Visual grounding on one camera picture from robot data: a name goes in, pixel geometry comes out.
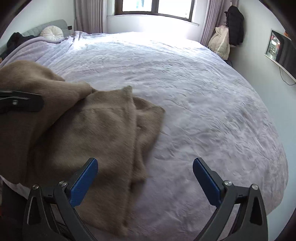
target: dark brown window frame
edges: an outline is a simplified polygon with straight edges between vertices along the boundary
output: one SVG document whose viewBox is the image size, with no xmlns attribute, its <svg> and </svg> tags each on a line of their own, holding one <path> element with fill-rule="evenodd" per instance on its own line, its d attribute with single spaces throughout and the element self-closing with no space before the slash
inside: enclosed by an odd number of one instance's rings
<svg viewBox="0 0 296 241">
<path fill-rule="evenodd" d="M 191 7 L 190 7 L 189 18 L 182 18 L 182 17 L 178 17 L 178 16 L 174 16 L 174 15 L 168 15 L 168 14 L 158 13 L 159 0 L 152 0 L 151 12 L 146 12 L 146 11 L 123 12 L 122 11 L 123 0 L 115 0 L 115 15 L 127 15 L 127 14 L 158 15 L 158 16 L 165 16 L 165 17 L 182 19 L 182 20 L 191 22 L 192 21 L 194 1 L 195 0 L 191 0 Z"/>
</svg>

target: brown fabric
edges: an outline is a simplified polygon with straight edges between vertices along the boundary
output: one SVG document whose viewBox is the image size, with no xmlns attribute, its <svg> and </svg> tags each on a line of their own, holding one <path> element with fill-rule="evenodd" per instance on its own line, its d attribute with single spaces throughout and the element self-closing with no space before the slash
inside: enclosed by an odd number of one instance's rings
<svg viewBox="0 0 296 241">
<path fill-rule="evenodd" d="M 96 228 L 126 234 L 131 187 L 146 177 L 143 158 L 164 110 L 133 97 L 130 86 L 96 91 L 28 61 L 0 69 L 0 88 L 41 94 L 45 103 L 38 113 L 0 116 L 0 174 L 28 187 L 55 185 L 94 157 L 99 174 L 76 210 Z"/>
</svg>

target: wall-mounted tv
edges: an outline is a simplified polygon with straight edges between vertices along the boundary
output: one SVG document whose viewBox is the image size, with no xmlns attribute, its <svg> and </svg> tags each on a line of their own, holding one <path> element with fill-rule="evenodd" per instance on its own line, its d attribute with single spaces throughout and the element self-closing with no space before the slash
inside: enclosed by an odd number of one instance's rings
<svg viewBox="0 0 296 241">
<path fill-rule="evenodd" d="M 296 82 L 296 48 L 291 39 L 272 30 L 265 56 L 278 64 Z"/>
</svg>

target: round pillow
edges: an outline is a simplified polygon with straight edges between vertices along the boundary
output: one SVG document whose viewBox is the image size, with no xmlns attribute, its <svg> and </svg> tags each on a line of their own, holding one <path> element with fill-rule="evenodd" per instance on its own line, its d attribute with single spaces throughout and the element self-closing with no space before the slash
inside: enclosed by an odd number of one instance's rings
<svg viewBox="0 0 296 241">
<path fill-rule="evenodd" d="M 42 30 L 40 36 L 47 40 L 57 41 L 64 37 L 63 31 L 57 26 L 48 26 Z"/>
</svg>

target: gray upholstered headboard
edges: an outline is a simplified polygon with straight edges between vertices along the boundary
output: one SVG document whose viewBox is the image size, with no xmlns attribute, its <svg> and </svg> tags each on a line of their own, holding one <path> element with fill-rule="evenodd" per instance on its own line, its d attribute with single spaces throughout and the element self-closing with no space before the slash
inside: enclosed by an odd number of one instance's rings
<svg viewBox="0 0 296 241">
<path fill-rule="evenodd" d="M 63 31 L 64 37 L 67 37 L 70 35 L 70 30 L 68 30 L 67 23 L 63 19 L 41 24 L 37 27 L 34 27 L 34 28 L 22 33 L 22 35 L 23 36 L 29 36 L 29 35 L 39 36 L 43 29 L 45 29 L 46 27 L 51 26 L 51 25 L 59 27 Z M 4 46 L 0 47 L 0 54 L 3 53 L 5 50 L 6 50 L 6 44 Z"/>
</svg>

